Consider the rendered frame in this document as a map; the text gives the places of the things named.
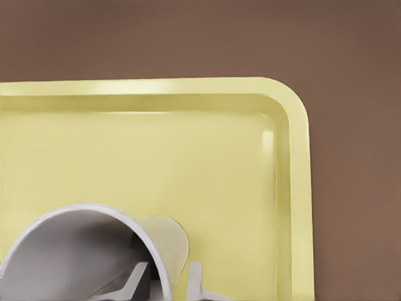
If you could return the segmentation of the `pale yellow plastic tray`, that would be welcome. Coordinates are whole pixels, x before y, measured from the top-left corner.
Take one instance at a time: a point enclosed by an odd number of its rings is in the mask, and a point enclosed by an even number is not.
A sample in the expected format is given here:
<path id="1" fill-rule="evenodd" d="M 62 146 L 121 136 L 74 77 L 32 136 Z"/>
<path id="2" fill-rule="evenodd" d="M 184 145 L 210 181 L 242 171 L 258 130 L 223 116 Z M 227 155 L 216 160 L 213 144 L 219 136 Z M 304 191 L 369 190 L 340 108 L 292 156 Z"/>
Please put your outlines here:
<path id="1" fill-rule="evenodd" d="M 227 301 L 314 301 L 310 133 L 267 78 L 0 83 L 0 266 L 71 204 L 178 222 Z"/>

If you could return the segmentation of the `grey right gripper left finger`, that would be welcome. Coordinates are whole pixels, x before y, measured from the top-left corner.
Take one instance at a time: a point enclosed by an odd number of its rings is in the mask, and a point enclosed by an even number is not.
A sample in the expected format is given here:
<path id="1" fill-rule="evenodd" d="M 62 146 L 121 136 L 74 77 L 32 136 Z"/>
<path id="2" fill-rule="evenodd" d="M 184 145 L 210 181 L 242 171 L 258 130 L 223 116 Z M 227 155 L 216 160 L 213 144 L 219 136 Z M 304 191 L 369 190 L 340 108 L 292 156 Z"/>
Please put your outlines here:
<path id="1" fill-rule="evenodd" d="M 89 301 L 148 301 L 149 263 L 136 264 L 122 288 L 113 292 L 92 295 Z"/>

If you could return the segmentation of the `white IKEA cup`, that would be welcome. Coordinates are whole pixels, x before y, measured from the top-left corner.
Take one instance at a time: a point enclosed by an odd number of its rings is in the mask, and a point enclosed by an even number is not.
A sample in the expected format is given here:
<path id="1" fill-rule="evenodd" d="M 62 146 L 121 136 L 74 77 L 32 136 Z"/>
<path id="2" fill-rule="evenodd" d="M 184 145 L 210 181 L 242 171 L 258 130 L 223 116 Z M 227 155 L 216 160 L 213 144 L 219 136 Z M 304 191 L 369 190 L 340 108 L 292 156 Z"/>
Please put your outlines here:
<path id="1" fill-rule="evenodd" d="M 101 204 L 71 204 L 28 226 L 0 266 L 0 301 L 89 301 L 123 287 L 149 263 L 149 300 L 172 301 L 187 261 L 183 228 L 164 216 L 129 216 Z"/>

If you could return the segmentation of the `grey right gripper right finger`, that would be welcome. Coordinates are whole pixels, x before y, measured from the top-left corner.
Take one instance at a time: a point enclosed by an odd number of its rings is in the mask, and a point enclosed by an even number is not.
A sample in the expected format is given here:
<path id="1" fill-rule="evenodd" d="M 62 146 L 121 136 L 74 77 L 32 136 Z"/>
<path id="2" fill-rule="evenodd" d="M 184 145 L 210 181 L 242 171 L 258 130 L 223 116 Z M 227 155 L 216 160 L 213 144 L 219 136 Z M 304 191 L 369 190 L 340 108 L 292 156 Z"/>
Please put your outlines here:
<path id="1" fill-rule="evenodd" d="M 227 301 L 227 297 L 206 290 L 202 286 L 202 264 L 200 262 L 189 263 L 187 301 Z"/>

